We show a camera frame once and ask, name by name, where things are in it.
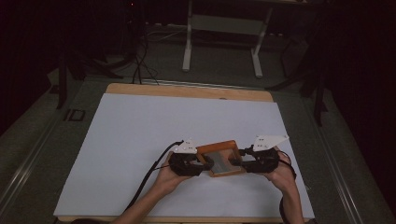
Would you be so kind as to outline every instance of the white paper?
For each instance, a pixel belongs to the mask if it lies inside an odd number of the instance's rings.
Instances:
[[[245,148],[260,134],[287,134],[276,103],[104,94],[54,215],[118,216],[172,143],[191,138],[198,147],[235,140]],[[304,217],[313,218],[290,141],[279,147],[297,173]],[[149,216],[280,217],[280,199],[280,191],[263,176],[214,178],[203,172],[163,198]]]

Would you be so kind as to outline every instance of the table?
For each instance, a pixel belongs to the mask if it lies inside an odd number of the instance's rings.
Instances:
[[[186,48],[184,50],[182,70],[185,72],[190,71],[192,29],[242,35],[256,35],[258,37],[256,45],[254,48],[251,49],[250,52],[253,61],[254,73],[257,78],[262,77],[262,67],[259,59],[259,52],[260,48],[262,47],[262,41],[265,37],[265,32],[271,19],[274,6],[289,5],[299,7],[312,7],[312,4],[307,3],[305,0],[257,0],[257,2],[265,3],[269,6],[267,11],[265,12],[265,19],[263,21],[257,21],[195,14],[192,12],[192,2],[193,0],[189,0],[187,19],[187,41]]]
[[[265,91],[109,85],[54,215],[61,221],[111,221],[132,199],[152,162],[186,136],[196,146],[234,139],[243,148],[253,144],[252,132],[286,134],[272,101]],[[261,113],[266,116],[257,119]],[[234,116],[240,118],[230,122]],[[298,175],[304,217],[313,218],[290,142],[279,147],[290,155]],[[202,173],[162,199],[145,222],[280,222],[280,198],[280,191],[259,175],[213,178]]]

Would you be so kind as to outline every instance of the metal frame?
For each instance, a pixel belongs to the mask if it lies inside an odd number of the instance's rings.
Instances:
[[[182,70],[190,71],[191,65],[191,32],[192,29],[207,30],[216,32],[226,32],[243,35],[257,35],[256,46],[251,50],[254,73],[257,78],[262,77],[262,67],[259,59],[260,48],[265,37],[265,32],[271,19],[273,9],[267,10],[265,21],[242,20],[235,18],[223,18],[205,15],[196,15],[192,13],[192,0],[189,0],[189,11],[187,18],[187,42],[184,51],[184,60]]]

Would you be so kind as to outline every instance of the person's arm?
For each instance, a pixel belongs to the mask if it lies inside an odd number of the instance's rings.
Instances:
[[[175,174],[169,165],[168,161],[173,152],[168,154],[166,162],[158,173],[152,187],[148,192],[136,201],[134,205],[128,208],[123,214],[117,217],[112,224],[137,224],[149,214],[151,209],[167,194],[171,193],[184,180],[191,178],[190,176],[179,176]]]
[[[288,157],[278,152],[282,161],[290,163]],[[279,163],[278,167],[269,174],[263,174],[270,180],[275,187],[280,189],[283,194],[283,210],[286,219],[291,224],[304,223],[303,209],[301,207],[300,193],[297,189],[293,173],[288,165]]]

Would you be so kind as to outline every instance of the white table leg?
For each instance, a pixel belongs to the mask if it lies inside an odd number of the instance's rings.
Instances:
[[[183,59],[183,71],[190,71],[190,61],[191,61],[191,16],[192,16],[192,0],[189,0],[189,16],[187,18],[187,43],[186,49],[184,50],[184,59]]]
[[[262,24],[262,28],[259,33],[259,39],[257,41],[256,47],[251,50],[251,59],[253,61],[254,74],[256,75],[257,78],[262,77],[262,66],[260,65],[259,52],[260,52],[260,48],[262,47],[262,40],[265,37],[265,32],[267,30],[268,22],[270,21],[272,15],[272,11],[273,9],[271,7],[268,8],[267,16],[265,18],[265,22]]]

